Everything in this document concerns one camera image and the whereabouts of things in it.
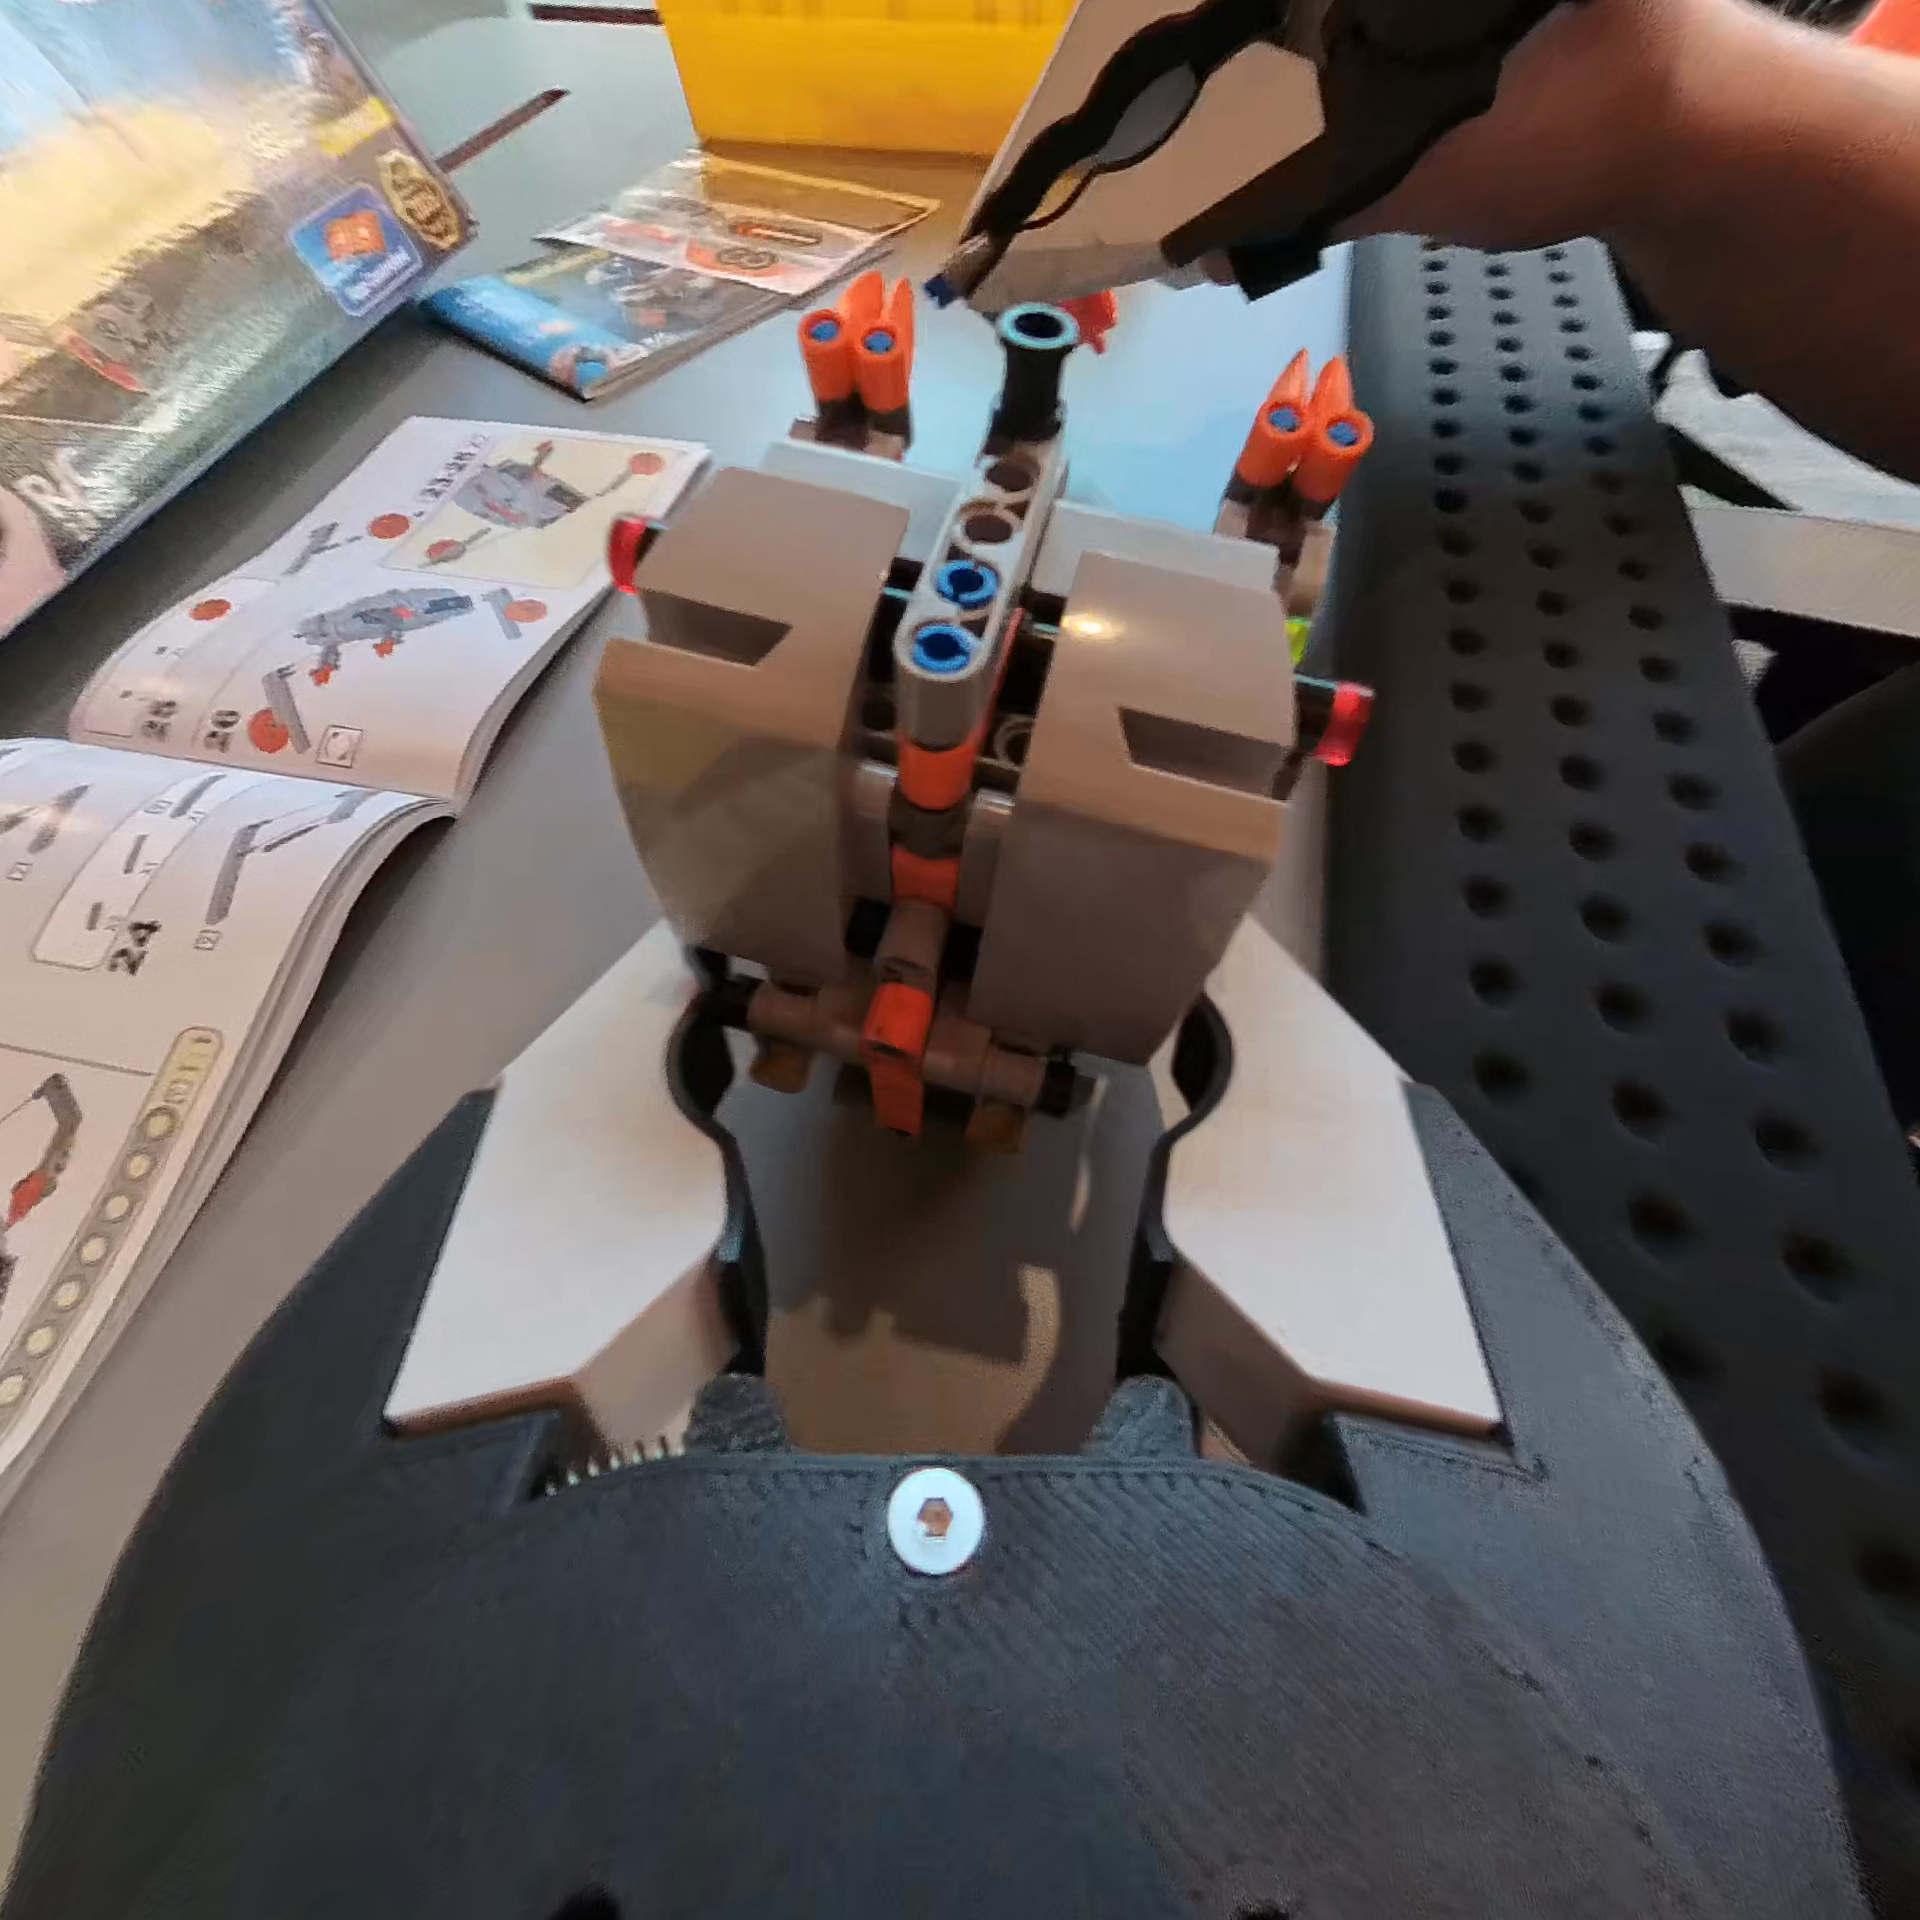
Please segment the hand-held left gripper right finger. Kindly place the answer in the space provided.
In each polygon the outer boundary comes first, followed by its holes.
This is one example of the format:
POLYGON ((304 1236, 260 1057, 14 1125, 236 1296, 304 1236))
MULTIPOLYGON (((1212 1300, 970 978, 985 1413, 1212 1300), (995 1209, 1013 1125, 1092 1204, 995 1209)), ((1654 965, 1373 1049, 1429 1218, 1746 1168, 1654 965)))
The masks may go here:
POLYGON ((1194 1009, 1169 1122, 1170 1280, 1153 1350, 1226 1444, 1276 1470, 1330 1413, 1492 1437, 1501 1403, 1408 1080, 1254 921, 1194 1009))

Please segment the yellow plastic bin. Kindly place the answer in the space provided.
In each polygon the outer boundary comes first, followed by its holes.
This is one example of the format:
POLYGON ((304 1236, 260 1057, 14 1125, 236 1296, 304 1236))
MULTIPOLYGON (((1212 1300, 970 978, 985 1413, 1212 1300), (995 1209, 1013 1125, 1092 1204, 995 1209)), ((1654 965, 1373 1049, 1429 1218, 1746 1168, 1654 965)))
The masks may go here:
POLYGON ((656 3, 708 146, 989 158, 1073 3, 656 3))

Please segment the person's right hand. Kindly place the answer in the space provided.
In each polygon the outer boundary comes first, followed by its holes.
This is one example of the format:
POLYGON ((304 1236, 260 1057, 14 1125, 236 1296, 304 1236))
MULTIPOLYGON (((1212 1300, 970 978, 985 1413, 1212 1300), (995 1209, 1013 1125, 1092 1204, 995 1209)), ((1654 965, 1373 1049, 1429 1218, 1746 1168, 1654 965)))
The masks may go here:
POLYGON ((1704 68, 1757 24, 1724 3, 1556 6, 1501 59, 1494 98, 1336 236, 1480 251, 1603 236, 1651 201, 1698 114, 1704 68))

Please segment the small blue booklet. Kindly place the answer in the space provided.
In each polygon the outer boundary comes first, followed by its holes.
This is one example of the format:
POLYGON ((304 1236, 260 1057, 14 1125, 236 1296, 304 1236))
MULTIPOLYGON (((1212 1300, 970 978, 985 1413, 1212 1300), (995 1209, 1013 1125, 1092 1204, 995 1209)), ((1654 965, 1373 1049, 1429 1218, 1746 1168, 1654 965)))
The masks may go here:
POLYGON ((693 274, 596 246, 550 246, 508 270, 456 280, 417 309, 576 401, 662 373, 713 321, 713 301, 693 274))

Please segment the sticker sheet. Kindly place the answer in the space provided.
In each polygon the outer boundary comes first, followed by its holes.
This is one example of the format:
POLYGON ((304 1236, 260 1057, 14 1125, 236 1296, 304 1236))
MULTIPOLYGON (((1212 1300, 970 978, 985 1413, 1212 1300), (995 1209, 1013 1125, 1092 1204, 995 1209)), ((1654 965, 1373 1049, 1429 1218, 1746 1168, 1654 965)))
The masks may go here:
POLYGON ((870 266, 937 206, 902 189, 696 149, 541 229, 538 241, 805 299, 870 266))

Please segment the printed toy cardboard box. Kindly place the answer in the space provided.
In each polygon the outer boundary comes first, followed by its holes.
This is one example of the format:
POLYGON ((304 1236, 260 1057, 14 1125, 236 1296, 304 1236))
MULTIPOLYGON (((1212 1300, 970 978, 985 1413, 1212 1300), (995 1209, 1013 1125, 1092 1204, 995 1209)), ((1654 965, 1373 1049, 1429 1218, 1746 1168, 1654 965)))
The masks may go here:
POLYGON ((2 634, 474 217, 328 5, 2 5, 2 634))

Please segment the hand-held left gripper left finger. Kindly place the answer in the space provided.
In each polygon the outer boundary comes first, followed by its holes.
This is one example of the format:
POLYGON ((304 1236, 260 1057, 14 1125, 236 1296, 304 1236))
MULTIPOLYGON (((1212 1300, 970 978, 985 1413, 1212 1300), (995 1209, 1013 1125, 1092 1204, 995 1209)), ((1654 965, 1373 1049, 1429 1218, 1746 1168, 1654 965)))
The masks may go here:
POLYGON ((654 924, 489 1091, 385 1414, 561 1414, 570 1449, 668 1449, 762 1374, 768 1284, 712 976, 654 924))

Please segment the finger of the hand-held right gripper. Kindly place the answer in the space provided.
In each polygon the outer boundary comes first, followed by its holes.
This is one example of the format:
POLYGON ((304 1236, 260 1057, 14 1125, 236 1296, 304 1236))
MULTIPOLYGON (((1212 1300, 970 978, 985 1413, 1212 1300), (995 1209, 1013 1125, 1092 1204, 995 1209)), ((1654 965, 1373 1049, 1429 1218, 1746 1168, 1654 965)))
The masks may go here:
POLYGON ((1310 32, 1064 32, 993 158, 993 306, 1181 267, 1173 236, 1326 130, 1310 32))
POLYGON ((1077 5, 961 241, 1164 250, 1210 220, 1165 155, 1217 66, 1217 5, 1077 5))

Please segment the person's right forearm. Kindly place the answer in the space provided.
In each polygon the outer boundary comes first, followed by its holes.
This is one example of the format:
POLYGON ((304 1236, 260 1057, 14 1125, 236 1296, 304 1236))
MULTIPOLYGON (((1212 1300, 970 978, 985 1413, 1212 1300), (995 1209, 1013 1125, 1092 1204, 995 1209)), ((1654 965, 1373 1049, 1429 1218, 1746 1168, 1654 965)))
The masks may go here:
POLYGON ((1918 474, 1918 65, 1756 5, 1638 5, 1590 232, 1782 414, 1918 474))

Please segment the black perforated panel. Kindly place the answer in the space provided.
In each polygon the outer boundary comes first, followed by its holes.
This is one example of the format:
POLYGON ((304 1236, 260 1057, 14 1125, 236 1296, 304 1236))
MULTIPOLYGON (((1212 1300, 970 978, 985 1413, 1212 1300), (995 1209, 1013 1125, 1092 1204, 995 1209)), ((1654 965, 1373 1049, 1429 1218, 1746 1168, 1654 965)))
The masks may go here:
POLYGON ((1915 1179, 1590 242, 1350 259, 1329 970, 1648 1345, 1915 1915, 1915 1179))

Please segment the open instruction booklet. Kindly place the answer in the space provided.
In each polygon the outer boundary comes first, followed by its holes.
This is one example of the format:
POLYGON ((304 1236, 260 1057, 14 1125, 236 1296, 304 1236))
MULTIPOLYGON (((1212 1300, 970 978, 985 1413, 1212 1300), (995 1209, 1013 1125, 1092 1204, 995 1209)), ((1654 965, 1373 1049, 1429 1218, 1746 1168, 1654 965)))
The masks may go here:
POLYGON ((468 803, 683 440, 414 416, 2 769, 12 1504, 252 1125, 371 876, 468 803))

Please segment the grey toy brick robot model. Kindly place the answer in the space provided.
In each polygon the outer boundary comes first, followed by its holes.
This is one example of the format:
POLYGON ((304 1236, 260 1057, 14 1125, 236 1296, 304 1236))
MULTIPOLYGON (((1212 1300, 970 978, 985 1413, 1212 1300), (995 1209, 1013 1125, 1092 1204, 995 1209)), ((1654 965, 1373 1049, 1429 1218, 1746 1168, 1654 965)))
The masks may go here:
POLYGON ((1372 446, 1341 354, 1262 395, 1212 529, 1066 496, 1066 365, 1113 297, 1018 305, 971 466, 898 464, 916 299, 801 321, 813 414, 668 525, 620 520, 640 636, 593 688, 661 916, 752 1077, 832 1062, 878 1122, 1018 1146, 1085 1062, 1148 1065, 1270 933, 1258 898, 1368 686, 1300 674, 1372 446))

